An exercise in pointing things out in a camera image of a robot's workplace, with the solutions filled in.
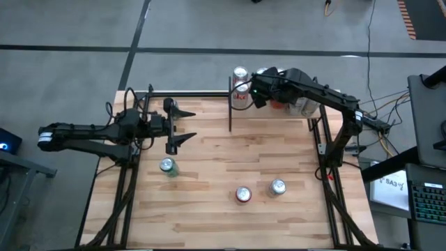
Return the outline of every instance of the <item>wooden tabletop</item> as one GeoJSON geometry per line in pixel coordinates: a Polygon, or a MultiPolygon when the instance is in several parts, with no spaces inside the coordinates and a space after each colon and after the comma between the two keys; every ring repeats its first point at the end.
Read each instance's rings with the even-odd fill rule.
{"type": "MultiPolygon", "coordinates": [[[[128,248],[332,248],[322,184],[314,178],[314,138],[305,119],[234,119],[229,132],[226,98],[176,100],[181,109],[197,113],[176,122],[177,134],[198,134],[173,156],[180,170],[176,178],[159,168],[167,157],[165,138],[142,153],[128,248]],[[286,182],[287,191],[270,198],[266,190],[275,178],[286,182]],[[240,185],[253,193],[243,206],[235,200],[240,185]]],[[[150,107],[164,113],[161,98],[150,107]]],[[[122,108],[119,91],[114,111],[122,108]]],[[[341,114],[327,112],[335,136],[341,114]]],[[[352,157],[344,160],[357,164],[352,157]]],[[[103,158],[98,171],[112,164],[103,158]]],[[[344,165],[339,172],[348,212],[376,242],[359,169],[344,165]]],[[[81,243],[88,243],[110,216],[118,175],[119,167],[114,167],[95,180],[81,243]]],[[[344,240],[341,223],[338,227],[344,240]]]]}

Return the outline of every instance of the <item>robotic arm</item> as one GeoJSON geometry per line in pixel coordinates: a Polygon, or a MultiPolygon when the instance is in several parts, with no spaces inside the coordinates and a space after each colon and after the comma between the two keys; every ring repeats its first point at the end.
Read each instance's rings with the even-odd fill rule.
{"type": "Polygon", "coordinates": [[[342,165],[344,147],[351,136],[362,131],[359,100],[334,91],[328,85],[316,83],[309,75],[296,68],[278,73],[276,67],[272,67],[262,74],[254,74],[251,82],[249,94],[257,108],[265,106],[269,99],[295,104],[298,98],[305,97],[340,111],[342,127],[336,139],[326,146],[325,164],[328,167],[342,165]]]}
{"type": "Polygon", "coordinates": [[[167,137],[166,153],[176,155],[178,147],[196,133],[174,135],[176,126],[173,117],[195,114],[179,110],[171,98],[164,99],[163,110],[167,113],[167,118],[157,112],[141,112],[137,108],[126,109],[114,117],[112,124],[106,126],[53,123],[39,129],[38,146],[43,151],[72,149],[93,153],[100,157],[110,157],[116,164],[122,165],[133,162],[132,154],[136,149],[133,149],[132,143],[138,147],[137,141],[140,139],[151,138],[153,141],[156,137],[167,137]],[[91,141],[94,139],[106,139],[115,145],[91,141]]]}

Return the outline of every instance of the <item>keyboard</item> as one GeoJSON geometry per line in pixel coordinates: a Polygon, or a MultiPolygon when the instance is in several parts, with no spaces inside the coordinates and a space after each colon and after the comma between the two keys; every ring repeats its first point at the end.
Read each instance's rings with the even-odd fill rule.
{"type": "Polygon", "coordinates": [[[411,194],[416,220],[446,225],[446,189],[412,184],[411,194]]]}

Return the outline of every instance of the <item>green soda can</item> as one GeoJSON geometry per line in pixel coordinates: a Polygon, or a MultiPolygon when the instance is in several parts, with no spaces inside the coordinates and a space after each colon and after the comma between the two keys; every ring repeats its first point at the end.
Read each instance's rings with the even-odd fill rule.
{"type": "Polygon", "coordinates": [[[177,177],[179,175],[178,165],[173,158],[167,157],[163,158],[160,162],[160,169],[168,177],[177,177]]]}

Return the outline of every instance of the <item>concrete floor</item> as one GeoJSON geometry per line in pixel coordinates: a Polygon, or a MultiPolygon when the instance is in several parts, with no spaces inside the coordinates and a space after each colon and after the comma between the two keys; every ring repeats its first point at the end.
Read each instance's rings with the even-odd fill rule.
{"type": "MultiPolygon", "coordinates": [[[[6,0],[0,3],[0,45],[129,47],[144,0],[6,0]]],[[[366,52],[371,0],[343,0],[323,16],[324,1],[152,0],[139,47],[321,50],[366,52]]],[[[411,40],[396,0],[376,0],[372,52],[444,52],[446,43],[411,40]]],[[[0,127],[24,139],[20,156],[59,170],[54,180],[38,177],[17,243],[31,250],[71,248],[77,237],[98,158],[74,151],[45,153],[37,130],[52,122],[105,123],[106,101],[118,88],[127,53],[0,50],[0,127]]],[[[432,73],[444,59],[372,58],[374,97],[407,87],[409,75],[432,73]]],[[[265,56],[137,53],[127,86],[158,90],[226,89],[235,66],[296,67],[351,95],[368,100],[367,59],[339,56],[265,56]]],[[[379,100],[377,106],[388,100],[379,100]]],[[[362,107],[372,109],[371,104],[362,107]]],[[[380,110],[380,114],[391,107],[380,110]]],[[[390,140],[403,151],[415,145],[410,105],[390,140]]],[[[374,142],[371,132],[362,144],[374,142]]],[[[382,148],[364,157],[384,160],[382,148]]],[[[408,241],[406,220],[374,213],[380,243],[408,241]]]]}

